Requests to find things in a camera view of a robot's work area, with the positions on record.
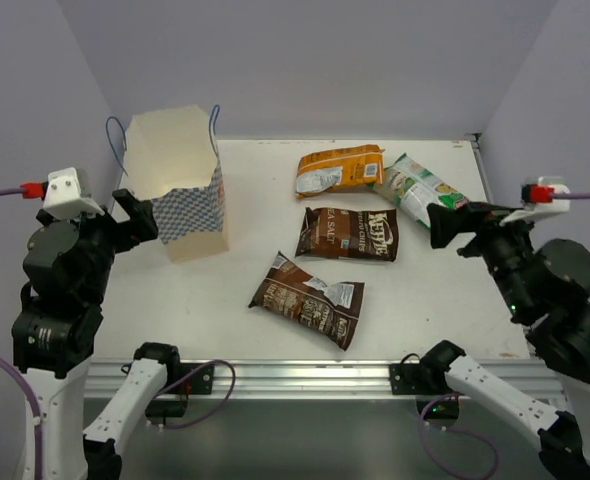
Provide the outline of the green Chuba snack bag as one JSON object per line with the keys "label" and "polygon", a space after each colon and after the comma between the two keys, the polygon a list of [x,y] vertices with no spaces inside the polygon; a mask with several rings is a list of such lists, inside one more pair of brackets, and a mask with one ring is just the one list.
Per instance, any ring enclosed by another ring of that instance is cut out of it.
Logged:
{"label": "green Chuba snack bag", "polygon": [[384,169],[382,184],[371,184],[370,188],[426,230],[430,229],[429,204],[456,210],[470,201],[406,153]]}

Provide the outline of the blue checkered paper bag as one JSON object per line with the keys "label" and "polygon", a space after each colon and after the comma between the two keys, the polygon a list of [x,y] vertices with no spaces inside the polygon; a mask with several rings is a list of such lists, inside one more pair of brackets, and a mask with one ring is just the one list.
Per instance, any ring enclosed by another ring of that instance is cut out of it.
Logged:
{"label": "blue checkered paper bag", "polygon": [[197,105],[132,117],[119,186],[149,200],[158,238],[174,263],[229,249],[216,125],[221,107]]}

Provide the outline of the orange chips bag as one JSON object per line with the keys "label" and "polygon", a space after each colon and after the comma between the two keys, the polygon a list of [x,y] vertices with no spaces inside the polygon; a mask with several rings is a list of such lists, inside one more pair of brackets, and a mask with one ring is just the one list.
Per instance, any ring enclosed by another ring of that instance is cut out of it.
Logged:
{"label": "orange chips bag", "polygon": [[305,198],[364,185],[381,185],[384,152],[376,144],[366,144],[305,155],[296,173],[296,196]]}

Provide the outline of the brown chocolate snack bag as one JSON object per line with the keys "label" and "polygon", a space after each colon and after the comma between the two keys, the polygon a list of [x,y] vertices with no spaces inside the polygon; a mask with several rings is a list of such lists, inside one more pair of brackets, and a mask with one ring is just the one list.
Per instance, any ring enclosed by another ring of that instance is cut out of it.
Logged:
{"label": "brown chocolate snack bag", "polygon": [[295,255],[394,262],[398,246],[394,209],[306,208]]}

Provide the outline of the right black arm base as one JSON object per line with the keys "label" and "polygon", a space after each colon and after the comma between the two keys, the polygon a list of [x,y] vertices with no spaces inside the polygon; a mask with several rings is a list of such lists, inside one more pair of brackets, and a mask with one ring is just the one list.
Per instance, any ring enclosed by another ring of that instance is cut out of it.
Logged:
{"label": "right black arm base", "polygon": [[[419,415],[438,396],[453,393],[442,380],[432,380],[422,370],[420,356],[416,353],[407,354],[401,360],[391,363],[388,372],[391,393],[394,396],[412,398]],[[450,428],[459,419],[460,410],[460,399],[451,396],[430,406],[424,418],[431,425]]]}

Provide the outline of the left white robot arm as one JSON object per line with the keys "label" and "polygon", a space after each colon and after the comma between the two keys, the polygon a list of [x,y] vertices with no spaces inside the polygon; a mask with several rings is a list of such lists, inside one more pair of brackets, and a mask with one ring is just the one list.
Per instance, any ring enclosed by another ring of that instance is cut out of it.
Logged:
{"label": "left white robot arm", "polygon": [[97,214],[76,209],[66,219],[40,210],[42,226],[28,241],[28,281],[11,329],[13,364],[32,391],[27,427],[34,452],[25,478],[119,478],[126,443],[146,408],[159,392],[182,383],[178,349],[144,343],[100,416],[83,424],[86,380],[115,257],[158,236],[151,201],[126,189],[112,196],[127,220],[116,221],[105,208]]}

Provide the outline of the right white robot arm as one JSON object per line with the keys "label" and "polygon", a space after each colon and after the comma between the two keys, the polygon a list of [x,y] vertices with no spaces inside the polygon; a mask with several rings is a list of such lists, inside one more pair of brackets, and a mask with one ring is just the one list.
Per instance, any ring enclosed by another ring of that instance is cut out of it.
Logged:
{"label": "right white robot arm", "polygon": [[534,446],[554,478],[590,479],[590,252],[569,239],[533,248],[536,214],[527,209],[473,202],[456,210],[431,204],[427,213],[432,248],[470,235],[458,255],[483,260],[512,322],[524,327],[566,403],[537,400],[448,340],[420,358],[422,384],[486,408]]}

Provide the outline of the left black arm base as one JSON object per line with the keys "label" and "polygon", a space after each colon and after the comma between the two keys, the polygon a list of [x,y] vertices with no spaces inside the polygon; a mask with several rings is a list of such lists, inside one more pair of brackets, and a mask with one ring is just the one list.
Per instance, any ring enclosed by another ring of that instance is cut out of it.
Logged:
{"label": "left black arm base", "polygon": [[183,417],[192,397],[212,393],[214,370],[214,365],[209,362],[181,363],[172,380],[182,383],[152,400],[145,410],[146,419],[166,425],[169,420]]}

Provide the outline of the aluminium front rail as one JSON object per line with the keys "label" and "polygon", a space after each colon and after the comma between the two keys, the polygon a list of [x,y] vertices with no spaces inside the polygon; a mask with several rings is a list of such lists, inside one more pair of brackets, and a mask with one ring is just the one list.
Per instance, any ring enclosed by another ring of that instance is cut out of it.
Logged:
{"label": "aluminium front rail", "polygon": [[[233,400],[385,400],[392,396],[384,361],[235,361]],[[482,360],[482,367],[539,400],[565,398],[535,360]]]}

